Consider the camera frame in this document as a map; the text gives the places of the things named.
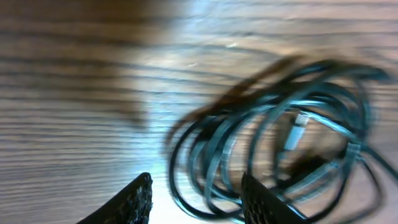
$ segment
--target cord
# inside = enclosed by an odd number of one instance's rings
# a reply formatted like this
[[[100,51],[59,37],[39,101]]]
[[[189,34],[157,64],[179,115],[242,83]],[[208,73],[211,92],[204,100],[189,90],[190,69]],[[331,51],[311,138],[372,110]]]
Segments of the cord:
[[[297,81],[298,78],[307,75],[315,75],[315,78],[305,82]],[[329,82],[333,78],[345,78],[351,81],[355,88],[344,88]],[[271,188],[272,192],[308,222],[318,222],[329,215],[339,204],[347,189],[353,166],[358,163],[369,174],[373,183],[376,192],[375,202],[372,207],[339,223],[352,223],[368,216],[380,207],[383,200],[380,184],[368,162],[369,157],[382,165],[398,183],[397,171],[368,143],[374,115],[368,94],[363,87],[363,81],[388,79],[390,79],[388,74],[380,68],[338,60],[321,60],[302,66],[268,88],[241,96],[237,102],[228,103],[222,108],[212,108],[206,115],[192,122],[174,145],[170,158],[169,184],[175,202],[184,212],[198,219],[228,219],[235,223],[244,223],[242,201],[239,198],[239,192],[233,188],[228,170],[229,155],[234,140],[243,127],[252,122],[254,118],[264,117],[259,122],[248,149],[246,172],[252,175],[253,160],[261,136],[282,114],[298,111],[296,121],[302,120],[304,116],[306,119],[315,120],[329,127],[346,139],[345,146],[333,159],[322,162],[318,160],[317,163],[310,161],[312,168],[304,166],[303,172],[296,176],[291,176],[287,180],[281,179],[280,163],[289,151],[294,150],[298,139],[301,138],[302,134],[297,133],[303,132],[293,128],[295,134],[289,134],[286,140],[287,144],[285,144],[289,148],[275,150],[273,175],[270,177],[275,182],[275,186]],[[300,127],[304,127],[306,123],[300,123]],[[190,136],[195,137],[188,157],[190,181],[195,191],[204,197],[206,206],[212,213],[192,207],[183,199],[176,186],[176,160],[180,148]],[[196,172],[197,167],[200,167],[199,173]],[[217,170],[221,171],[223,189],[214,184]],[[199,183],[198,175],[205,179],[204,185]],[[306,217],[293,206],[293,203],[305,202],[317,197],[329,189],[335,180],[339,181],[337,194],[322,211]],[[319,182],[321,182],[320,185],[302,193],[304,189]],[[287,194],[298,195],[288,198]],[[214,199],[233,202],[239,208],[226,212],[213,203]]]

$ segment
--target wooden surface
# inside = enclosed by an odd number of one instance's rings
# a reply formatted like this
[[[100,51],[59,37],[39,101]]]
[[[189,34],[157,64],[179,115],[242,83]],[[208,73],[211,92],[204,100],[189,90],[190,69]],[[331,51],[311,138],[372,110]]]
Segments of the wooden surface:
[[[396,0],[0,0],[0,223],[76,223],[141,172],[154,179],[151,223],[203,223],[169,195],[171,127],[290,54],[398,71],[397,11]],[[373,142],[394,162],[398,85],[371,91]],[[396,223],[398,190],[378,173],[389,198],[364,223]],[[369,201],[361,172],[352,185],[332,218]]]

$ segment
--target wooden table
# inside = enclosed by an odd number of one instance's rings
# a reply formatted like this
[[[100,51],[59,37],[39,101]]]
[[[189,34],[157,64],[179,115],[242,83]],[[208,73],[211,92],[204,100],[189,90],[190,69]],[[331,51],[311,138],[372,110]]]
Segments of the wooden table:
[[[151,223],[204,223],[169,195],[171,127],[286,55],[398,71],[397,11],[395,0],[1,0],[0,223],[76,223],[144,171]],[[393,163],[397,87],[371,88],[373,143]],[[364,223],[396,223],[398,190],[378,173],[389,198]],[[361,172],[352,185],[332,218],[370,201]]]

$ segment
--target cable coil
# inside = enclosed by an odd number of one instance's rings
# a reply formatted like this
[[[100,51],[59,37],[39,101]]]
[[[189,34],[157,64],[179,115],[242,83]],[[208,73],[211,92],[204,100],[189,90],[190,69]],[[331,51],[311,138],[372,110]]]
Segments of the cable coil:
[[[315,75],[315,78],[305,82],[297,81],[308,75]],[[333,78],[345,78],[351,81],[355,88],[345,88],[330,82]],[[301,217],[315,223],[325,218],[339,204],[353,166],[359,164],[369,174],[373,183],[376,192],[374,203],[339,223],[352,223],[370,215],[381,206],[383,192],[369,165],[369,158],[372,157],[385,168],[397,183],[398,173],[368,143],[369,132],[375,119],[363,81],[389,79],[389,75],[380,68],[337,60],[321,60],[302,66],[270,87],[242,96],[239,102],[228,103],[223,108],[212,108],[206,116],[192,122],[174,145],[170,159],[169,184],[175,202],[185,213],[198,219],[228,219],[235,223],[244,223],[242,201],[239,192],[233,188],[228,170],[234,140],[243,127],[255,117],[264,117],[249,144],[246,172],[252,175],[254,155],[261,136],[285,112],[298,111],[300,116],[315,120],[339,133],[345,138],[345,146],[333,159],[321,163],[312,161],[313,168],[291,175],[287,180],[280,178],[280,162],[287,150],[275,151],[273,174],[270,177],[275,183],[271,188],[272,192]],[[195,138],[190,146],[188,158],[190,181],[193,188],[204,197],[206,206],[212,213],[192,207],[182,198],[176,186],[175,166],[178,153],[190,136]],[[196,167],[199,164],[201,170],[197,174]],[[214,184],[218,170],[221,171],[223,188]],[[205,179],[204,186],[199,183],[198,175]],[[320,195],[336,180],[339,182],[337,193],[322,211],[306,217],[293,206],[293,203],[305,202]],[[233,202],[240,208],[226,212],[212,202],[214,199]]]

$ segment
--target bundled cable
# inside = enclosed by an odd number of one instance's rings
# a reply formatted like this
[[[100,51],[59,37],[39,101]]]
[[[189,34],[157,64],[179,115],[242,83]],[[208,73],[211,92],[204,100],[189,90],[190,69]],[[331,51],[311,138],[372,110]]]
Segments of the bundled cable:
[[[298,81],[309,75],[315,78],[304,82]],[[345,78],[352,82],[354,88],[345,88],[332,83],[334,78]],[[234,140],[254,118],[263,117],[252,135],[248,148],[246,172],[253,175],[254,155],[261,136],[284,113],[293,111],[297,113],[297,118],[284,148],[274,151],[270,179],[275,186],[270,190],[306,221],[315,223],[337,207],[346,191],[353,166],[359,164],[373,183],[376,192],[375,201],[371,207],[339,223],[352,223],[372,214],[382,204],[383,195],[379,181],[369,165],[369,158],[377,161],[397,183],[398,173],[368,143],[368,136],[375,119],[363,81],[388,79],[389,75],[380,68],[337,60],[322,60],[302,66],[279,82],[253,94],[242,96],[237,102],[228,103],[222,108],[212,108],[204,116],[190,123],[174,145],[169,167],[170,189],[174,200],[184,212],[195,218],[228,219],[244,223],[242,201],[239,192],[233,188],[228,170]],[[283,179],[281,160],[289,150],[294,149],[308,119],[343,136],[344,147],[333,159],[318,157],[307,161],[306,164],[302,164],[301,169],[297,169],[299,171],[291,174],[288,179]],[[176,160],[180,148],[190,136],[194,136],[188,158],[190,181],[193,188],[204,197],[206,206],[212,213],[192,207],[182,198],[176,186]],[[201,169],[199,173],[196,172],[197,167]],[[214,184],[218,170],[221,171],[223,187]],[[204,185],[199,183],[199,177],[205,180]],[[293,203],[315,198],[336,181],[339,183],[336,195],[322,211],[306,217],[293,206]],[[239,208],[226,212],[213,203],[214,199],[233,202]]]

